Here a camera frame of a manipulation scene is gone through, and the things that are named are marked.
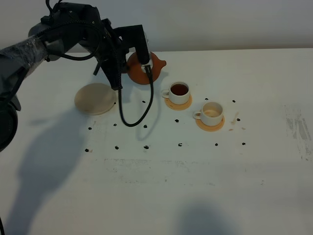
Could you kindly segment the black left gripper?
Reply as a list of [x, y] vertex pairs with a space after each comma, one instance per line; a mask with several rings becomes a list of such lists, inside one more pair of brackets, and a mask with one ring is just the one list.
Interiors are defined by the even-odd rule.
[[128, 49], [123, 48], [123, 41], [111, 27], [109, 19], [102, 20], [105, 30], [102, 44], [96, 53], [97, 65], [93, 72], [97, 75], [103, 71], [113, 90], [122, 89], [121, 75], [127, 72], [126, 54]]

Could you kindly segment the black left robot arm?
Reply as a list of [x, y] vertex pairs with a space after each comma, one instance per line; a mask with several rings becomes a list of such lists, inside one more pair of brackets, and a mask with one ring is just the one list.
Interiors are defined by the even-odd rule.
[[21, 105], [17, 97], [22, 82], [43, 61], [60, 58], [72, 61], [97, 60], [95, 72], [104, 72], [111, 87], [121, 88], [120, 77], [127, 67], [129, 46], [89, 4], [46, 1], [49, 15], [32, 27], [28, 38], [0, 51], [0, 148], [13, 140]]

